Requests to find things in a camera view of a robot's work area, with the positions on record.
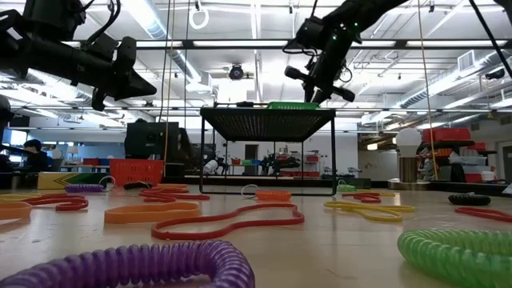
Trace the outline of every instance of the flexible toy track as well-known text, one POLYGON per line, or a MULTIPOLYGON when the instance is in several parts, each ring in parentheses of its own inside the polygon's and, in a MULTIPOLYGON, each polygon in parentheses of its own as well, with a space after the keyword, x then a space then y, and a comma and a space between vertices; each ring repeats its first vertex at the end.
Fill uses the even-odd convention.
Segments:
POLYGON ((147 244, 67 256, 0 281, 1 288, 117 287, 169 282, 205 274, 205 288, 254 288, 254 272, 242 252, 224 241, 147 244))
POLYGON ((510 232, 411 231, 398 238, 398 249, 414 266, 462 287, 512 287, 510 232))

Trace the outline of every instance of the black robotic arm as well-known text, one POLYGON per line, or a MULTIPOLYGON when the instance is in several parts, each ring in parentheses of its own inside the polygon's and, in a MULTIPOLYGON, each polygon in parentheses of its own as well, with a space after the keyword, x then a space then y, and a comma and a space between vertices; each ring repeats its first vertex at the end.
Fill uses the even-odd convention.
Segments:
MULTIPOLYGON (((495 1, 505 8, 509 16, 512 16, 512 0, 495 1)), ((308 74, 291 66, 285 70, 287 77, 302 80, 305 91, 304 102, 322 103, 330 99, 332 93, 353 102, 355 94, 352 91, 333 86, 346 64, 346 55, 352 43, 361 43, 361 32, 375 24, 384 13, 405 2, 407 0, 345 0, 340 7, 322 19, 313 15, 307 18, 295 39, 283 49, 286 52, 286 48, 296 42, 303 51, 304 49, 315 51, 315 55, 306 65, 308 74)))

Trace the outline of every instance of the computer monitor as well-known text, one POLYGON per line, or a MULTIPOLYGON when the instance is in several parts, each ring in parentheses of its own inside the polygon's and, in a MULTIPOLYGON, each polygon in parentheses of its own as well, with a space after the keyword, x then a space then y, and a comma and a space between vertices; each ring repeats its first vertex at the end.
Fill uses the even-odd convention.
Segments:
POLYGON ((155 155, 172 162, 178 152, 179 127, 177 122, 130 123, 126 128, 125 152, 127 155, 155 155))

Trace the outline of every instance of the red plastic crate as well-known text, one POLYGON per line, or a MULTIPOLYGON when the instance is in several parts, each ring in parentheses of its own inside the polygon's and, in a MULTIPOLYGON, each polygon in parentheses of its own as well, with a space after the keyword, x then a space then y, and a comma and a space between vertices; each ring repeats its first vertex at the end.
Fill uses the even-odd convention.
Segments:
MULTIPOLYGON (((471 133, 467 128, 433 128, 434 142, 437 141, 467 141, 471 133)), ((430 129, 423 131, 423 141, 430 142, 430 129)))
POLYGON ((83 159, 84 165, 93 165, 93 166, 99 166, 99 158, 84 158, 83 159))
POLYGON ((478 150, 478 151, 485 151, 487 150, 487 145, 485 142, 475 142, 473 146, 467 147, 468 149, 478 150))
POLYGON ((150 182, 153 186, 162 181, 163 160, 111 159, 110 174, 117 186, 130 182, 150 182))
POLYGON ((306 156, 306 161, 308 162, 318 162, 320 158, 318 156, 306 156))

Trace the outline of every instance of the green coiled tube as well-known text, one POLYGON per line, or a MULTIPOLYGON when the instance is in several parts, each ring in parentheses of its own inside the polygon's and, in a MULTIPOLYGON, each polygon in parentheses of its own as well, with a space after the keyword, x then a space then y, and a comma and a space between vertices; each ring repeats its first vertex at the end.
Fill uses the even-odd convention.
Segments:
POLYGON ((512 287, 511 232, 410 231, 400 235, 398 249, 414 266, 462 287, 512 287))

